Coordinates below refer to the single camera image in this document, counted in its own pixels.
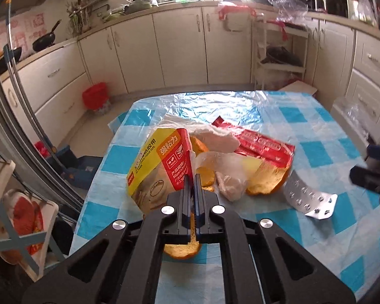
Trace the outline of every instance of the cabinet handle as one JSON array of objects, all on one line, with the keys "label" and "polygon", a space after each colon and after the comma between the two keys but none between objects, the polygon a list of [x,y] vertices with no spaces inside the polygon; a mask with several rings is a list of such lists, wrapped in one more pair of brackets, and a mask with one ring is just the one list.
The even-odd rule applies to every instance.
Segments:
[{"label": "cabinet handle", "polygon": [[118,35],[118,33],[116,31],[114,31],[114,38],[115,38],[115,43],[117,45],[117,47],[120,46],[120,36]]},{"label": "cabinet handle", "polygon": [[371,108],[366,102],[365,100],[361,97],[361,96],[358,96],[357,99],[359,100],[359,102],[361,102],[363,104],[363,106],[369,111],[371,112],[371,114],[373,115],[373,117],[376,117],[376,112],[373,108]]},{"label": "cabinet handle", "polygon": [[110,34],[107,34],[107,44],[110,50],[112,50],[111,41],[110,41]]},{"label": "cabinet handle", "polygon": [[320,48],[321,50],[323,50],[324,47],[323,47],[322,44],[321,44],[321,34],[324,34],[324,42],[325,42],[325,30],[324,30],[324,29],[322,29],[322,30],[319,32],[319,48]]},{"label": "cabinet handle", "polygon": [[49,78],[51,78],[51,77],[53,77],[57,72],[59,72],[61,69],[60,68],[58,68],[57,70],[55,70],[55,71],[53,71],[52,73],[49,73],[48,75],[47,75],[47,77],[49,77]]},{"label": "cabinet handle", "polygon": [[211,30],[211,27],[210,27],[210,14],[207,14],[207,27],[208,27],[208,31],[210,32],[210,30]]},{"label": "cabinet handle", "polygon": [[66,111],[64,111],[64,114],[66,114],[67,112],[69,112],[72,109],[73,106],[74,106],[74,103],[72,105],[70,105]]},{"label": "cabinet handle", "polygon": [[200,16],[197,15],[197,27],[199,28],[199,32],[200,32]]},{"label": "cabinet handle", "polygon": [[15,108],[18,107],[17,99],[15,98],[14,93],[11,91],[10,88],[8,88],[8,100],[10,101],[11,105],[14,106]]},{"label": "cabinet handle", "polygon": [[314,47],[316,47],[316,35],[317,34],[318,34],[318,29],[314,28],[314,30],[312,31],[312,44],[314,45]]},{"label": "cabinet handle", "polygon": [[377,58],[373,57],[371,54],[367,54],[367,57],[368,57],[368,59],[371,60],[372,62],[374,62],[374,63],[380,65],[380,61],[379,61]]}]

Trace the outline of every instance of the plastic table cover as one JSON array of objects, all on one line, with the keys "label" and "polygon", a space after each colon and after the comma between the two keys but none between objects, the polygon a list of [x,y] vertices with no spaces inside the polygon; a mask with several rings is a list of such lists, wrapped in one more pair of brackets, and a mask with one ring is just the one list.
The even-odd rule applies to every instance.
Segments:
[{"label": "plastic table cover", "polygon": [[[296,146],[293,169],[310,186],[338,194],[333,216],[316,220],[291,208],[281,191],[230,203],[243,218],[270,218],[345,282],[359,299],[380,275],[379,196],[352,185],[349,171],[365,163],[351,140],[311,96],[289,92],[182,93],[139,100],[118,128],[86,196],[70,253],[115,219],[142,213],[127,195],[126,173],[140,146],[166,114],[211,123],[218,116]],[[224,303],[219,245],[193,258],[164,254],[156,303]]]}]

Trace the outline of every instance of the deli logo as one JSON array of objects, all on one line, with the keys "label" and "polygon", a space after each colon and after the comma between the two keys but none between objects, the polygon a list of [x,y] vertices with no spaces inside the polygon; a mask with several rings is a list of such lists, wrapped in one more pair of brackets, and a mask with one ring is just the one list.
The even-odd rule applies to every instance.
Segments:
[{"label": "deli logo", "polygon": [[280,144],[273,143],[272,141],[269,141],[269,140],[264,139],[262,137],[258,139],[258,143],[260,143],[260,144],[262,144],[264,146],[268,146],[268,147],[270,147],[272,149],[275,149],[276,151],[280,151],[280,149],[282,147]]},{"label": "deli logo", "polygon": [[132,181],[134,180],[134,172],[133,171],[131,171],[131,173],[130,173],[130,175],[129,175],[129,177],[128,177],[128,186],[130,186],[131,185],[131,183],[132,183]]}]

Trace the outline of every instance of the red trash bag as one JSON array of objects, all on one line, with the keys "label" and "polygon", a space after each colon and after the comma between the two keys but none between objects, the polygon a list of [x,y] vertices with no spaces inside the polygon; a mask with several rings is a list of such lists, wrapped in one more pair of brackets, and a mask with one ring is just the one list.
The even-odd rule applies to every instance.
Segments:
[{"label": "red trash bag", "polygon": [[104,82],[92,85],[89,89],[82,93],[82,98],[85,106],[95,112],[101,112],[103,114],[109,109],[110,101],[107,93],[107,86]]}]

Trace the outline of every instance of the drawer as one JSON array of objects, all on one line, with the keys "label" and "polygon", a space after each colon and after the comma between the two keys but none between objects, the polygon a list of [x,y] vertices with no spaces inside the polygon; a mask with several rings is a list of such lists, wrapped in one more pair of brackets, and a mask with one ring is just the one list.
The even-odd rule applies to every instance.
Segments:
[{"label": "drawer", "polygon": [[49,140],[58,146],[86,111],[82,93],[91,83],[86,73],[73,80],[36,113]]},{"label": "drawer", "polygon": [[85,72],[77,42],[26,65],[19,71],[32,109],[36,112],[59,90]]},{"label": "drawer", "polygon": [[13,111],[13,114],[17,119],[20,127],[23,129],[25,135],[29,138],[31,143],[36,143],[39,140],[38,135],[35,133],[33,127],[31,126],[31,123],[28,121],[27,116],[25,115],[24,110],[21,107],[20,102],[14,92],[10,79],[2,82],[2,87],[7,98],[7,102]]},{"label": "drawer", "polygon": [[369,114],[368,131],[376,143],[380,144],[380,88],[353,70],[346,97],[359,103]]},{"label": "drawer", "polygon": [[380,41],[358,31],[353,67],[380,87]]}]

